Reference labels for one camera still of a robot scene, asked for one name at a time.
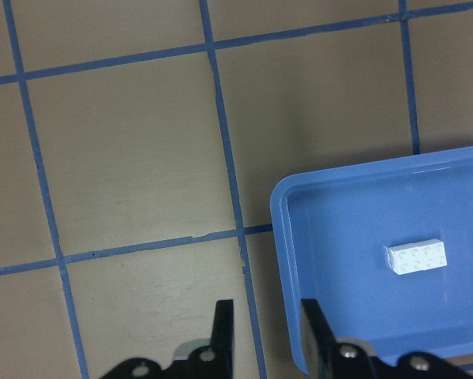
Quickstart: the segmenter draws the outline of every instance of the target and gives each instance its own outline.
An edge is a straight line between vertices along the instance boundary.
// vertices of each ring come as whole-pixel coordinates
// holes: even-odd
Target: metal bracket
[[[302,342],[315,379],[473,379],[432,354],[412,352],[389,366],[357,343],[336,340],[315,299],[302,300]]]
[[[149,359],[131,358],[101,379],[232,379],[233,335],[233,301],[219,300],[209,344],[195,348],[186,358],[177,357],[165,370]]]

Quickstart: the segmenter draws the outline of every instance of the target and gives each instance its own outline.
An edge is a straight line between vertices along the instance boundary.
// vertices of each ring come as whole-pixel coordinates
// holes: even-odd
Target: screw
[[[146,366],[145,362],[142,362],[140,366],[134,367],[133,371],[131,372],[132,377],[146,377],[150,369]]]
[[[199,359],[203,362],[211,362],[213,359],[215,359],[215,352],[212,349],[202,351],[199,354]]]
[[[357,350],[351,345],[341,345],[340,354],[345,358],[355,358],[357,357]]]
[[[427,371],[429,369],[429,362],[427,362],[423,357],[413,355],[410,358],[410,366],[417,371]]]

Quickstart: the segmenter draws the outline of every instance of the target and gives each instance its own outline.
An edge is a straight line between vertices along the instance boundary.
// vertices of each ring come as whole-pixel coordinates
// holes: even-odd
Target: tray rim
[[[299,369],[307,372],[306,360],[302,353],[299,277],[287,208],[289,196],[300,190],[313,189],[321,183],[353,181],[374,175],[380,177],[382,175],[397,176],[434,171],[450,168],[454,164],[470,160],[473,160],[473,146],[292,174],[276,184],[270,198],[272,228],[280,270],[287,330],[291,341],[291,352]]]

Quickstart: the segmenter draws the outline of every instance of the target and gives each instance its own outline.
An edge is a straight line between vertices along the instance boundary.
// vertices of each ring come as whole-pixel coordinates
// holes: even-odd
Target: blue plastic tray
[[[287,324],[306,372],[299,303],[386,362],[473,353],[473,147],[295,174],[271,197]],[[386,247],[437,238],[448,265],[398,276]]]

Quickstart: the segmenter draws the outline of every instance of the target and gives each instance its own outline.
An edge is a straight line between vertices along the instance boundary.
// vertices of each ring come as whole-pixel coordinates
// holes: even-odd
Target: white lego brick
[[[387,250],[389,265],[397,275],[426,271],[447,265],[445,245],[438,239],[394,246]]]

